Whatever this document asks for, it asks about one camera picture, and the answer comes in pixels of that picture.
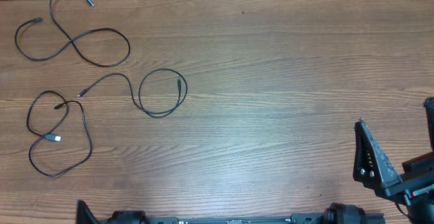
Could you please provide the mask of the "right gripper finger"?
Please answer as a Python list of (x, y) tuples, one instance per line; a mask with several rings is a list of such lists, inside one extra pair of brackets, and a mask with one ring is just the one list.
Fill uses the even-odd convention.
[(426, 98), (423, 102), (423, 107), (427, 115), (427, 126), (429, 131), (429, 139), (431, 149), (434, 150), (434, 98)]
[(384, 190), (403, 182), (388, 157), (370, 133), (366, 122), (359, 119), (355, 125), (355, 160), (353, 179), (374, 191)]

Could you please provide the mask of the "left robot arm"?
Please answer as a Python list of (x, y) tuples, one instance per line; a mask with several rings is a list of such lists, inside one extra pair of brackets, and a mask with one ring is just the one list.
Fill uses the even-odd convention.
[(103, 220), (98, 220), (91, 212), (88, 205), (83, 200), (77, 201), (76, 224), (149, 224), (145, 212), (142, 210), (134, 211), (115, 211), (112, 215)]

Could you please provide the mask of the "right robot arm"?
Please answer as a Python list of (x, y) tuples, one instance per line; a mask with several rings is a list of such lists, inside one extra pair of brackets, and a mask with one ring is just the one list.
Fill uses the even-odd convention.
[[(398, 174), (363, 119), (355, 123), (353, 179), (395, 204), (410, 223), (433, 223), (433, 97), (423, 102), (431, 152), (403, 162)], [(407, 209), (405, 213), (400, 205)], [(317, 223), (385, 223), (383, 214), (366, 214), (354, 205), (333, 203)]]

